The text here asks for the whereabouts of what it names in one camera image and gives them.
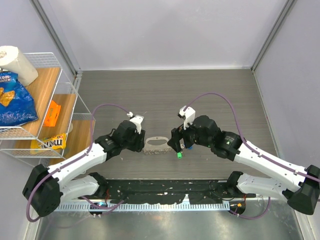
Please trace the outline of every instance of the white cylinder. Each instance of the white cylinder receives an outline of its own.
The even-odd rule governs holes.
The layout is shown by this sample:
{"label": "white cylinder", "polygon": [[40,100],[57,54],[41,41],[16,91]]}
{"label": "white cylinder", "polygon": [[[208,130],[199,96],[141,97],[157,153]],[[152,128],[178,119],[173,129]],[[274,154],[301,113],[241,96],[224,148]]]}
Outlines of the white cylinder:
{"label": "white cylinder", "polygon": [[70,123],[70,127],[69,127],[69,131],[68,134],[72,132],[72,130],[74,129],[74,125],[72,124],[72,122]]}
{"label": "white cylinder", "polygon": [[0,68],[18,74],[23,86],[28,86],[38,77],[37,70],[15,46],[0,46]]}

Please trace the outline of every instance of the gray wall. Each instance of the gray wall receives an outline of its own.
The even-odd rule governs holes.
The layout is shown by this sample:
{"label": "gray wall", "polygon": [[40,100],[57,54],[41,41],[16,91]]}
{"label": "gray wall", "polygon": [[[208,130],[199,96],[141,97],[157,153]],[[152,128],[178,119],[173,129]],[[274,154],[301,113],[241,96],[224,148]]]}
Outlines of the gray wall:
{"label": "gray wall", "polygon": [[0,46],[15,46],[23,53],[54,53],[68,77],[72,76],[29,0],[6,0],[1,9]]}
{"label": "gray wall", "polygon": [[320,1],[297,1],[256,71],[281,157],[306,167],[320,167],[319,13]]}
{"label": "gray wall", "polygon": [[120,70],[249,68],[286,0],[47,2],[82,70]]}
{"label": "gray wall", "polygon": [[[1,3],[1,9],[0,46],[17,46],[25,53],[54,52],[64,65],[29,0],[6,0]],[[31,169],[25,163],[0,153],[0,239],[23,239],[28,221],[27,201],[22,190]]]}

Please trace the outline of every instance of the wooden shelf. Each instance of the wooden shelf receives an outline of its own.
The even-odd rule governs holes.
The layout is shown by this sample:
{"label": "wooden shelf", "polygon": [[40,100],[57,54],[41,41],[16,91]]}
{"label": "wooden shelf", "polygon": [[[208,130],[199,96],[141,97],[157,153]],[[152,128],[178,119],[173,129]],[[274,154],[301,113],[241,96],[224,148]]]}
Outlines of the wooden shelf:
{"label": "wooden shelf", "polygon": [[[90,145],[90,120],[72,120],[73,130],[66,141],[66,159],[81,152]],[[64,161],[63,158],[52,158],[50,165]]]}
{"label": "wooden shelf", "polygon": [[[39,135],[39,139],[52,137],[58,134],[63,134],[68,131],[69,121],[73,112],[73,107],[77,99],[76,94],[55,94],[52,98],[58,105],[61,105],[60,114],[56,125],[53,127],[43,126]],[[15,149],[30,149],[31,140],[17,140]]]}
{"label": "wooden shelf", "polygon": [[[33,136],[38,136],[39,131],[42,127],[42,122],[44,120],[44,117],[46,116],[47,108],[50,104],[50,99],[58,80],[60,68],[37,68],[36,70],[38,71],[38,77],[25,88],[34,99],[38,120],[22,125],[22,128],[24,128]],[[9,129],[5,131],[5,134],[9,135],[10,131],[14,133],[15,129]]]}

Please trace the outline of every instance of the white wire rack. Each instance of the white wire rack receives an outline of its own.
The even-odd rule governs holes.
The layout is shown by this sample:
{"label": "white wire rack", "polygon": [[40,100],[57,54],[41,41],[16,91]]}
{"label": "white wire rack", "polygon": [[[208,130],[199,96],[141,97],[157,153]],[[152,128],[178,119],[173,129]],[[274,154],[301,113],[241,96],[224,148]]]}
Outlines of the white wire rack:
{"label": "white wire rack", "polygon": [[[77,120],[89,120],[91,119],[91,113],[85,103],[82,101],[82,99],[79,96],[79,93],[75,86],[73,85],[74,79],[72,81],[68,78],[67,74],[64,72],[64,70],[61,67],[61,64],[57,60],[56,56],[51,52],[41,52],[41,53],[25,53],[26,58],[31,62],[31,64],[35,68],[60,68],[60,73],[58,75],[58,78],[54,84],[52,94],[50,96],[49,102],[47,103],[47,107],[45,110],[45,113],[47,113],[49,109],[49,103],[53,99],[54,95],[56,94],[75,94],[74,104],[72,106],[71,110],[71,116],[68,120],[67,128],[63,130],[63,132],[68,133],[71,125],[72,119]],[[81,74],[77,75],[77,80],[80,82],[81,80]],[[76,104],[81,104],[84,107],[81,109],[84,111],[84,113],[76,113],[74,114],[74,110],[76,107]],[[26,129],[23,128],[23,126],[8,126],[8,127],[0,127],[0,140],[12,140],[12,141],[28,141],[24,142],[23,144],[24,148],[15,146],[13,143],[13,148],[2,148],[0,151],[13,156],[15,158],[41,158],[41,159],[49,159],[49,158],[64,158],[64,150],[53,150],[51,147],[48,147],[46,149],[38,149],[37,151],[34,151],[31,149],[31,140],[36,140],[43,144],[43,141],[39,139],[39,135],[42,129],[43,123],[40,125],[37,134],[31,134]]]}
{"label": "white wire rack", "polygon": [[45,168],[50,165],[50,158],[40,158],[39,164],[42,164]]}

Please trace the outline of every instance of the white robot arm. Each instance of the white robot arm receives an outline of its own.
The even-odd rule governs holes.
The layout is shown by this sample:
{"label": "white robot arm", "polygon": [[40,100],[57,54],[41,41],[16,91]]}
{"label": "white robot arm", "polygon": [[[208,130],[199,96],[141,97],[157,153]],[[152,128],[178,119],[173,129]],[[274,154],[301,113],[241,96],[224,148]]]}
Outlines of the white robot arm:
{"label": "white robot arm", "polygon": [[[74,179],[86,170],[102,164],[110,158],[117,156],[124,149],[133,152],[141,152],[144,147],[145,131],[141,123],[143,116],[130,116],[119,124],[118,128],[107,135],[98,137],[92,144],[90,152],[88,148],[63,162],[45,168],[42,164],[35,166],[22,191],[29,196],[36,185],[48,174],[54,172],[41,187],[39,187],[31,200],[31,205],[40,217],[52,213],[60,203],[81,196],[102,197],[108,188],[104,177],[98,173],[90,173],[88,176]],[[67,165],[80,156],[84,156],[76,162]]]}
{"label": "white robot arm", "polygon": [[177,153],[182,150],[181,139],[186,148],[193,144],[209,147],[218,157],[245,164],[271,177],[255,177],[234,171],[228,179],[231,195],[240,192],[273,197],[287,202],[301,213],[314,213],[320,188],[319,181],[312,180],[312,177],[320,178],[318,167],[311,165],[305,168],[284,161],[249,141],[243,142],[236,133],[221,131],[216,122],[206,115],[195,118],[195,113],[190,106],[179,110],[178,116],[184,123],[171,131],[168,141]]}

